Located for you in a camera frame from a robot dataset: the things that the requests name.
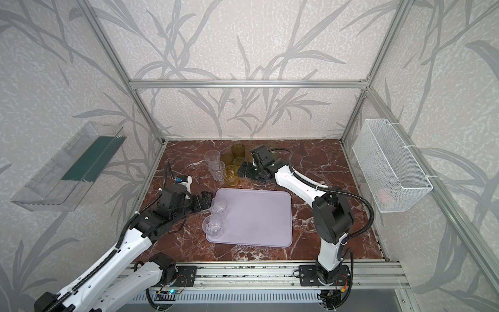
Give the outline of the yellow short glass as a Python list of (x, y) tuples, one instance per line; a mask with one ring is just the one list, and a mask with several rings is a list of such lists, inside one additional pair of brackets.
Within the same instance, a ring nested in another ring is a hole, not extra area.
[(238, 168), (235, 165), (226, 166), (224, 170), (224, 179), (230, 187), (236, 187), (240, 182)]

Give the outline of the clear faceted glass front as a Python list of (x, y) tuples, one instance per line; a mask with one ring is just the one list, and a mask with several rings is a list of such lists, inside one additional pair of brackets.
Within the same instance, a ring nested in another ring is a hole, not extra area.
[(224, 219), (218, 215), (209, 215), (202, 222), (202, 230), (209, 238), (219, 238), (224, 232)]

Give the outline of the lilac plastic tray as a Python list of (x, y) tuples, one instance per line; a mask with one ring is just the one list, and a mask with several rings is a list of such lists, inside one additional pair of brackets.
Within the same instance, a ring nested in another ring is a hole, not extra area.
[(211, 243), (286, 248), (292, 243), (292, 200), (282, 191), (225, 188), (215, 197), (227, 201), (224, 232)]

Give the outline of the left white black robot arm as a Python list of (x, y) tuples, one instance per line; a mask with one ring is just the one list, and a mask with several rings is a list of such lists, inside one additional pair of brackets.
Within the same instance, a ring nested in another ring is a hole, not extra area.
[(36, 300), (34, 310), (117, 311), (150, 287), (171, 286), (179, 279), (188, 284), (189, 279), (178, 271), (176, 262), (163, 253), (153, 256), (122, 281), (115, 281), (133, 260), (168, 234), (176, 223), (212, 206), (213, 192), (191, 194), (190, 176), (172, 180), (172, 185), (164, 185), (154, 200), (157, 208), (136, 211), (112, 248), (58, 293), (44, 293)]

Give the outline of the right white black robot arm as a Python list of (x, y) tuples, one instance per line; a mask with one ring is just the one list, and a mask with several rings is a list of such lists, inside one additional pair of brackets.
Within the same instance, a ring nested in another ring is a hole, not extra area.
[[(369, 201), (339, 187), (328, 187), (309, 179), (292, 166), (293, 151), (287, 148), (268, 149), (260, 145), (250, 151), (253, 161), (243, 162), (238, 175), (260, 183), (273, 182), (293, 192), (313, 211), (314, 227), (321, 239), (320, 252), (315, 261), (317, 281), (324, 286), (336, 284), (344, 269), (345, 284), (341, 289), (322, 291), (318, 294), (320, 305), (327, 311), (335, 311), (349, 298), (353, 286), (354, 253), (346, 248), (347, 242), (364, 234), (373, 225), (374, 208)], [(361, 202), (369, 212), (369, 220), (353, 233), (355, 224), (349, 199)]]

